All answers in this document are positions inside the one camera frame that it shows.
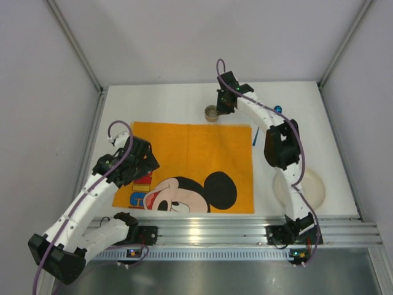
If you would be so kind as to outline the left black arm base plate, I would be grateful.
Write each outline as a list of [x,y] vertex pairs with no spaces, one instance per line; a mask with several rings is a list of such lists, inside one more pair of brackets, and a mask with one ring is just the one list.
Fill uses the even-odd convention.
[[155,245],[158,238],[157,226],[136,226],[129,231],[123,245],[143,244],[147,246]]

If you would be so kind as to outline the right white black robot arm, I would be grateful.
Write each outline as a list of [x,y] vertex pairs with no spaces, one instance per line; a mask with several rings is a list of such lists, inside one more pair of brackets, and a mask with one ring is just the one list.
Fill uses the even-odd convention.
[[311,230],[319,232],[319,221],[305,199],[301,181],[305,174],[305,152],[295,120],[264,105],[248,84],[239,84],[229,71],[217,75],[217,112],[231,114],[239,110],[248,115],[265,132],[264,156],[286,184],[286,229],[294,237]]

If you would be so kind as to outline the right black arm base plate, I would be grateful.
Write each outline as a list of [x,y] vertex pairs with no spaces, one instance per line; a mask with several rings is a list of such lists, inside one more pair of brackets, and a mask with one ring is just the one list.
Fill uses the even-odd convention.
[[267,226],[266,235],[268,244],[278,248],[289,245],[313,245],[317,240],[317,228],[314,226],[310,230],[295,236],[284,226]]

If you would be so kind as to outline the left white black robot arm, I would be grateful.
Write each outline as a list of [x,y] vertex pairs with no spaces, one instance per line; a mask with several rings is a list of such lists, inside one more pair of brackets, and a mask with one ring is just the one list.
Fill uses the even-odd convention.
[[103,226],[87,232],[100,208],[115,193],[159,167],[151,144],[136,136],[122,135],[112,142],[114,154],[100,157],[84,187],[64,214],[42,235],[28,241],[35,263],[64,285],[74,283],[85,266],[112,246],[146,240],[136,218],[119,212]]

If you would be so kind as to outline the white round plate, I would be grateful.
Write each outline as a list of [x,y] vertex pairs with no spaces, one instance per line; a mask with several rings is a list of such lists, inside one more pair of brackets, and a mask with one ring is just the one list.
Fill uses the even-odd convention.
[[[322,178],[312,169],[306,168],[301,185],[305,199],[314,210],[318,209],[325,200],[325,185]],[[284,208],[289,202],[289,196],[282,174],[275,174],[272,186],[276,200]]]

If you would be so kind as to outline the small metal cup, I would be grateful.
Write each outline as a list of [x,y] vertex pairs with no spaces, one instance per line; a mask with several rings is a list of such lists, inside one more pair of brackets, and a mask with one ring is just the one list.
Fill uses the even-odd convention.
[[204,109],[204,117],[208,122],[217,122],[219,119],[219,113],[215,105],[209,105]]

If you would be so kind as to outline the orange Mickey Mouse placemat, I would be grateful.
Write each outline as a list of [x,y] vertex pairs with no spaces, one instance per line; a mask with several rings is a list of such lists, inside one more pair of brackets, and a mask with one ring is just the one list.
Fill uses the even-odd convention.
[[113,207],[176,213],[254,212],[248,125],[134,122],[159,168],[120,188]]

